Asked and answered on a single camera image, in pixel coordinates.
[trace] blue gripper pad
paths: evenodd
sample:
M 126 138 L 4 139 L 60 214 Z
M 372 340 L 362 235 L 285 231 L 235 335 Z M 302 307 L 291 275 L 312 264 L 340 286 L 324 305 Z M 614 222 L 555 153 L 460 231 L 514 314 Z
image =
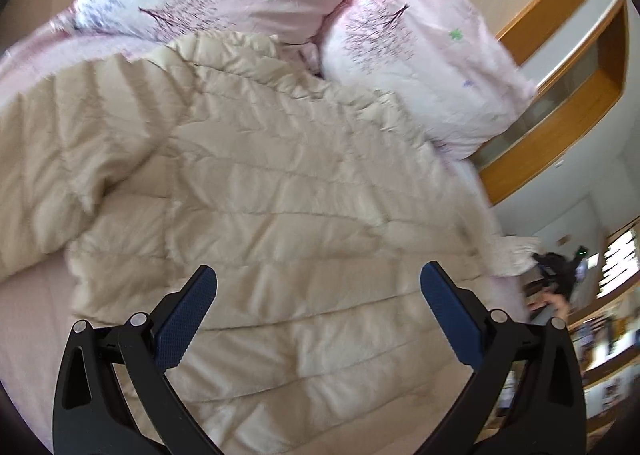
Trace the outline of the blue gripper pad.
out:
M 437 262 L 422 268 L 420 290 L 458 361 L 477 371 L 483 357 L 482 333 L 456 295 L 454 283 Z
M 162 372 L 178 366 L 216 297 L 218 281 L 214 270 L 202 266 L 196 275 L 191 287 L 156 334 L 154 361 Z

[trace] wooden trim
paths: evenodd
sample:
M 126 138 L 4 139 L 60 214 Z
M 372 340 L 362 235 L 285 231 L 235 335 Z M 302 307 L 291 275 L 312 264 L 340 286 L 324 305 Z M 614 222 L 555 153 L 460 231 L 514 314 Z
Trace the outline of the wooden trim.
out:
M 626 0 L 616 3 L 552 81 L 545 83 L 543 92 L 593 45 L 598 46 L 599 69 L 560 107 L 480 171 L 492 204 L 506 199 L 548 168 L 622 96 L 628 62 Z
M 611 291 L 609 294 L 604 295 L 602 298 L 598 298 L 591 305 L 588 305 L 584 309 L 580 309 L 572 313 L 569 316 L 568 329 L 574 330 L 582 325 L 584 322 L 595 318 L 598 314 L 606 311 L 608 308 L 617 304 L 620 299 L 629 291 L 631 291 L 636 285 L 640 283 L 640 273 L 636 273 L 629 278 L 625 283 L 620 285 L 615 291 Z
M 620 412 L 622 411 L 624 405 L 625 402 L 622 401 L 616 406 L 609 408 L 605 413 L 601 413 L 600 415 L 595 415 L 594 417 L 587 419 L 587 435 L 594 433 L 595 431 L 600 430 L 601 428 L 604 428 L 605 426 L 614 422 L 620 415 Z
M 598 365 L 596 368 L 587 370 L 582 377 L 584 389 L 594 387 L 605 379 L 618 374 L 618 372 L 626 369 L 638 359 L 640 359 L 640 349 L 635 345 L 631 345 L 628 349 L 611 358 L 609 361 Z
M 590 437 L 592 435 L 604 435 L 609 430 L 609 428 L 612 426 L 612 424 L 613 424 L 613 421 L 609 422 L 608 424 L 605 424 L 604 426 L 596 427 L 596 429 L 593 430 L 593 431 L 588 431 L 587 432 L 587 447 L 589 446 L 589 440 L 590 440 Z
M 597 70 L 580 88 L 512 148 L 480 171 L 492 204 L 506 199 L 580 140 L 622 96 Z
M 518 65 L 522 65 L 585 0 L 533 0 L 498 34 Z
M 489 437 L 493 437 L 496 433 L 498 433 L 499 428 L 485 428 L 480 432 L 476 442 L 480 442 L 481 440 L 486 440 Z
M 548 90 L 551 89 L 554 83 L 556 83 L 562 76 L 564 76 L 564 74 L 569 69 L 571 69 L 571 67 L 573 67 L 575 63 L 578 60 L 580 60 L 580 58 L 584 56 L 584 54 L 589 50 L 591 45 L 595 44 L 601 36 L 604 38 L 604 33 L 606 32 L 606 29 L 614 22 L 614 20 L 620 19 L 619 17 L 618 18 L 616 17 L 620 14 L 621 10 L 625 10 L 625 17 L 626 17 L 626 0 L 618 0 L 618 2 L 616 2 L 616 4 L 613 6 L 610 12 L 607 13 L 607 16 L 605 16 L 605 18 L 603 18 L 600 21 L 598 26 L 591 32 L 589 37 L 584 42 L 582 42 L 582 44 L 580 45 L 580 47 L 578 47 L 578 49 L 574 52 L 574 54 L 572 54 L 568 60 L 562 63 L 562 65 L 558 67 L 558 70 L 556 70 L 550 77 L 548 77 L 548 79 L 546 79 L 546 81 L 542 85 L 540 85 L 540 88 L 536 93 L 536 97 L 533 99 L 533 103 L 535 103 L 540 98 L 542 98 L 542 96 L 544 96 L 548 92 Z M 628 34 L 626 24 L 625 24 L 625 27 L 622 29 L 621 34 L 625 34 L 625 35 Z M 616 43 L 617 42 L 608 42 L 608 39 L 607 39 L 607 44 L 613 45 Z M 615 67 L 612 61 L 614 60 L 615 57 L 620 58 L 620 53 L 616 52 L 615 47 L 611 47 L 611 49 L 612 51 L 606 51 L 606 58 L 603 58 L 601 55 L 598 55 L 598 64 L 601 69 L 605 70 L 605 72 L 607 73 L 611 72 L 613 76 L 615 76 L 615 78 L 617 79 L 620 77 L 618 75 L 620 68 Z M 624 49 L 628 51 L 628 45 L 625 45 Z M 625 59 L 624 64 L 622 65 L 623 68 L 620 71 L 620 72 L 623 72 L 622 73 L 623 81 L 626 76 L 626 62 L 627 60 Z
M 622 91 L 625 89 L 626 68 L 629 62 L 629 28 L 626 0 L 620 0 L 616 4 L 616 9 L 618 10 L 617 14 L 613 16 L 598 39 L 598 66 L 616 82 Z M 623 60 L 620 60 L 621 49 L 624 49 L 625 53 Z

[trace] pink bed sheet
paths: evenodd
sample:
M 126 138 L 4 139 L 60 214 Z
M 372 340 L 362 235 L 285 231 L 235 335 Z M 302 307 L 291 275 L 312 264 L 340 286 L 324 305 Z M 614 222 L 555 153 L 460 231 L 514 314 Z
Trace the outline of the pink bed sheet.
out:
M 60 253 L 0 283 L 0 381 L 50 451 L 53 396 L 74 322 L 75 285 Z
M 82 61 L 118 53 L 134 60 L 159 45 L 132 36 L 82 34 L 71 26 L 71 16 L 71 10 L 61 13 L 4 53 L 0 60 L 0 106 L 43 78 Z

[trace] ceiling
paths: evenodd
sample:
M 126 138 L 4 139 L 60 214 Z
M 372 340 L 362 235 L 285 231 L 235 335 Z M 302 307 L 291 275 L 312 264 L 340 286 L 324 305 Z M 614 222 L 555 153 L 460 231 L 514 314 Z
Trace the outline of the ceiling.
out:
M 495 206 L 504 232 L 532 235 L 585 197 L 631 135 L 640 112 L 640 15 L 628 0 L 629 57 L 620 101 L 562 158 Z

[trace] window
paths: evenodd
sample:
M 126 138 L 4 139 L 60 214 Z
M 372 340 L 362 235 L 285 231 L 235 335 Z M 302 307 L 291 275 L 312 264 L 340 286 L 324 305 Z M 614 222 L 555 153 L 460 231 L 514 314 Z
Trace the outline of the window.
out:
M 589 257 L 589 260 L 587 260 L 587 269 L 591 269 L 592 267 L 597 267 L 599 261 L 600 261 L 600 255 L 598 253 Z
M 636 232 L 630 229 L 620 235 L 609 246 L 604 257 L 603 279 L 600 281 L 598 298 L 615 291 L 640 271 Z

